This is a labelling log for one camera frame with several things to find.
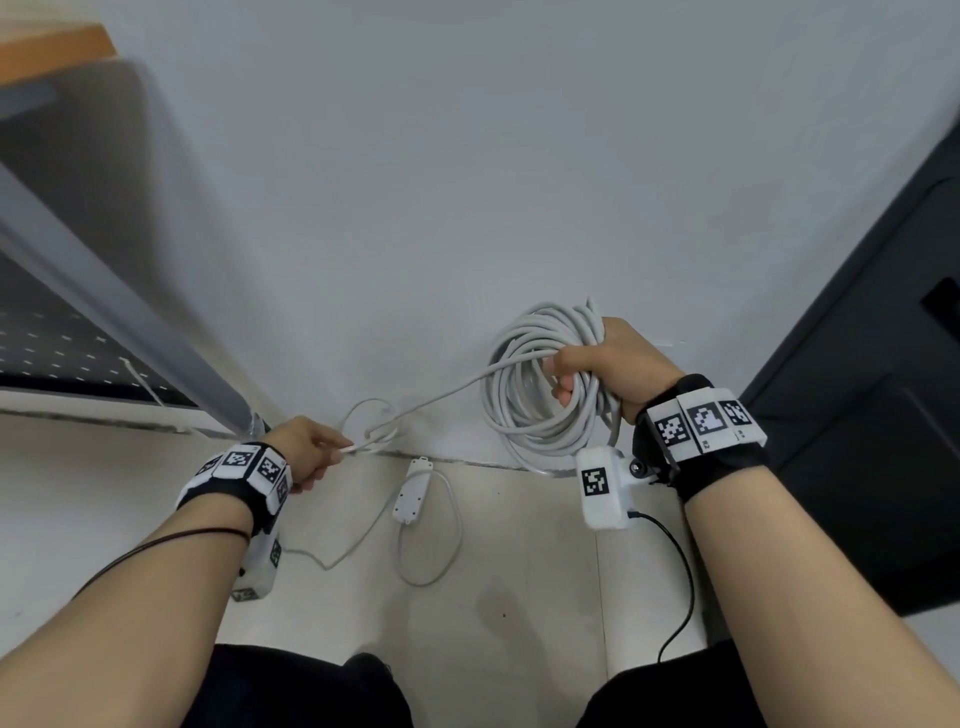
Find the black trousers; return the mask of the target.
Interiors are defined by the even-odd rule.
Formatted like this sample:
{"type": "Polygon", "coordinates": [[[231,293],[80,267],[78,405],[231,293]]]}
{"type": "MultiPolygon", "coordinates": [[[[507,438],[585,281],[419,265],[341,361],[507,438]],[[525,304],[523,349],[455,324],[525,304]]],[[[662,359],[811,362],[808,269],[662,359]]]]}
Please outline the black trousers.
{"type": "MultiPolygon", "coordinates": [[[[180,728],[415,728],[388,665],[342,664],[269,647],[215,646],[180,728]]],[[[768,728],[731,640],[624,670],[575,728],[768,728]]]]}

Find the person's left forearm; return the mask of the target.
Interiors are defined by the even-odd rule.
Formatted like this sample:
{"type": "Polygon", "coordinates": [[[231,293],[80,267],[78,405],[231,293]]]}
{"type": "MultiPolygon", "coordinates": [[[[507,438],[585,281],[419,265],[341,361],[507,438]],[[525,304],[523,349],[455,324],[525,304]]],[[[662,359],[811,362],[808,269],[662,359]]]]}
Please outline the person's left forearm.
{"type": "Polygon", "coordinates": [[[248,549],[241,500],[201,495],[0,660],[0,728],[180,728],[248,549]]]}

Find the black cabinet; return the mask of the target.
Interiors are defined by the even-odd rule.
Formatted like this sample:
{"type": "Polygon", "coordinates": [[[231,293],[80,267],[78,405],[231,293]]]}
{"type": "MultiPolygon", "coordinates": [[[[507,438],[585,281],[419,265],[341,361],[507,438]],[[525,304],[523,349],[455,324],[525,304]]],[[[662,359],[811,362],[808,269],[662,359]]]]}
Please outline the black cabinet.
{"type": "Polygon", "coordinates": [[[960,601],[960,111],[743,401],[894,612],[960,601]]]}

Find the person's left hand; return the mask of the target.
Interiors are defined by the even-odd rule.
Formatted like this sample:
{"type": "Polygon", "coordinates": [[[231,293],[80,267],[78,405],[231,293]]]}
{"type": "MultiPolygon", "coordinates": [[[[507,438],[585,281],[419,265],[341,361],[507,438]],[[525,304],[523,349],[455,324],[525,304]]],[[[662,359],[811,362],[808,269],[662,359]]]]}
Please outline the person's left hand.
{"type": "Polygon", "coordinates": [[[342,462],[346,451],[317,447],[311,442],[311,424],[317,421],[296,416],[264,434],[259,441],[280,453],[288,463],[293,477],[293,494],[312,490],[329,468],[342,462]]]}

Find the white power strip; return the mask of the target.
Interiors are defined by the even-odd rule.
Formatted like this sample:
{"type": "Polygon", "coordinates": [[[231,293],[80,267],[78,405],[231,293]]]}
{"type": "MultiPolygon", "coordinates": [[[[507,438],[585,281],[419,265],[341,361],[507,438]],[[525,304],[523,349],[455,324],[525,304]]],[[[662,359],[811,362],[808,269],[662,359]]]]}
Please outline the white power strip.
{"type": "Polygon", "coordinates": [[[427,457],[411,460],[391,510],[391,517],[401,526],[413,525],[422,515],[433,473],[433,462],[427,457]]]}

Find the person's right forearm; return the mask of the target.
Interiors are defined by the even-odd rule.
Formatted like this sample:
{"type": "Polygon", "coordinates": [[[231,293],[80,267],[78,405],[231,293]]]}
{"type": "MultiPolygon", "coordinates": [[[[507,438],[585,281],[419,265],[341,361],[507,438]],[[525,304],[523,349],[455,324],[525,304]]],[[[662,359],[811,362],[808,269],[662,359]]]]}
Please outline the person's right forearm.
{"type": "Polygon", "coordinates": [[[767,467],[685,514],[769,728],[960,728],[960,684],[767,467]]]}

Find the black marker wristband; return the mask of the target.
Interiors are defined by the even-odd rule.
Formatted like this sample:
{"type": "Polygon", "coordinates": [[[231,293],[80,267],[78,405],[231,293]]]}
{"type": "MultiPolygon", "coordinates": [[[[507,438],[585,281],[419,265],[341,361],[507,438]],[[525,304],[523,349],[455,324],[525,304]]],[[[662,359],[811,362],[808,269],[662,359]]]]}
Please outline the black marker wristband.
{"type": "Polygon", "coordinates": [[[687,374],[636,417],[632,457],[683,504],[735,473],[764,467],[767,436],[733,393],[687,374]]]}
{"type": "Polygon", "coordinates": [[[181,489],[175,509],[209,494],[229,495],[246,504],[251,536],[273,534],[293,486],[286,459],[266,443],[238,443],[208,459],[181,489]]]}

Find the white tracker box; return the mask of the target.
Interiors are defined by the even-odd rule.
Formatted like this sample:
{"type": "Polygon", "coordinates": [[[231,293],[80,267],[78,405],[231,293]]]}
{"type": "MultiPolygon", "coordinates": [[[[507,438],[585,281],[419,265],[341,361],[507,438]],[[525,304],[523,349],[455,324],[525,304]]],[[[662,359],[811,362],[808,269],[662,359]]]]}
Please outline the white tracker box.
{"type": "Polygon", "coordinates": [[[575,457],[580,481],[582,516],[595,531],[630,528],[640,510],[635,503],[637,491],[665,486],[656,467],[611,445],[579,450],[575,457]]]}
{"type": "Polygon", "coordinates": [[[283,553],[281,523],[282,514],[279,514],[251,538],[231,588],[233,601],[261,601],[270,595],[283,553]]]}

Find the black perforated panel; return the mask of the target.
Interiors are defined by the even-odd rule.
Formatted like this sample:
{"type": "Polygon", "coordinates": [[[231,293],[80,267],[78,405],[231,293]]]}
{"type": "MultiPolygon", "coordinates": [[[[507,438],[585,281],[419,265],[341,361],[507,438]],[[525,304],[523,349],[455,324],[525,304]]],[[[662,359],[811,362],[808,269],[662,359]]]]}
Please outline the black perforated panel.
{"type": "Polygon", "coordinates": [[[0,252],[0,390],[153,405],[128,358],[169,407],[197,404],[0,252]]]}

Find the person's right hand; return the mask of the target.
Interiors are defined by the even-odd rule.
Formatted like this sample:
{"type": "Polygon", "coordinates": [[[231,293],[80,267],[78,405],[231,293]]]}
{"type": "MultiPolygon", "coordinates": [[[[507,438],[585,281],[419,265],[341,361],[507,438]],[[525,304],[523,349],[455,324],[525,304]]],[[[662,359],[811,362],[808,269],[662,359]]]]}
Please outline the person's right hand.
{"type": "MultiPolygon", "coordinates": [[[[663,394],[685,375],[669,358],[636,331],[628,321],[604,317],[602,375],[593,375],[621,402],[623,419],[633,425],[649,401],[663,394]]],[[[578,373],[557,377],[551,370],[551,357],[543,362],[547,377],[556,380],[552,395],[566,407],[573,396],[578,373]]]]}

